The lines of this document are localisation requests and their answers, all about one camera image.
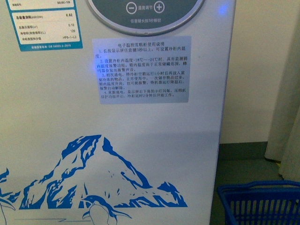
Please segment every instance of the white freezer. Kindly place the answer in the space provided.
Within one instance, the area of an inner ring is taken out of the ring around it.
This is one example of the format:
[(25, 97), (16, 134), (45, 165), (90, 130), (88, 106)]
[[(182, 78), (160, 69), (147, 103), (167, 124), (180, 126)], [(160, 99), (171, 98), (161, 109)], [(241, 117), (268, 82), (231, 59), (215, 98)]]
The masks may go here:
[(199, 8), (138, 37), (85, 0), (0, 2), (1, 225), (209, 224), (235, 1)]

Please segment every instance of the plus button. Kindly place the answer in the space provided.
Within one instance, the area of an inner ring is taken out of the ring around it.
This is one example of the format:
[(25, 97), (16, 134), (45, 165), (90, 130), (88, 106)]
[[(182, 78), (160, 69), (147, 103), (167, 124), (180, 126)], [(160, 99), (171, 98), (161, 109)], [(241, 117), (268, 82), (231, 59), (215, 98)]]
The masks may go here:
[(165, 10), (165, 5), (162, 1), (157, 1), (154, 4), (154, 11), (156, 13), (162, 13)]

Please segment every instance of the wall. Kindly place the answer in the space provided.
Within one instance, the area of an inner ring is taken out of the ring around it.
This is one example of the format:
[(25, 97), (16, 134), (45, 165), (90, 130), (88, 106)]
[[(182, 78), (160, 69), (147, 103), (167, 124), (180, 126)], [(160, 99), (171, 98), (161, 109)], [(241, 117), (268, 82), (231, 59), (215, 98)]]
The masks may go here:
[(221, 143), (264, 142), (299, 0), (237, 0)]

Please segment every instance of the instruction label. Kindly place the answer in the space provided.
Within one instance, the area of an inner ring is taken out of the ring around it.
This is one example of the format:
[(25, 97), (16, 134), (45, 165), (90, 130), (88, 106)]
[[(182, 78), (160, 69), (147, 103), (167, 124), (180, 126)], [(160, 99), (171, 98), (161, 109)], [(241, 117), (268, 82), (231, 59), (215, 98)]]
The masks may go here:
[(102, 104), (188, 102), (191, 37), (94, 39)]
[(7, 0), (21, 51), (82, 48), (75, 0)]

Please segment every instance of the blue plastic basket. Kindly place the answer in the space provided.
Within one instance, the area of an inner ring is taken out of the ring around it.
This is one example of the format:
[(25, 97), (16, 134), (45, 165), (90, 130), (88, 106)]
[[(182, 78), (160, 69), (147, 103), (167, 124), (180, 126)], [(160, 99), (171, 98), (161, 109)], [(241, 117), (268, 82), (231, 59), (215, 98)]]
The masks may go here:
[(299, 182), (255, 181), (222, 185), (217, 191), (227, 225), (300, 225)]

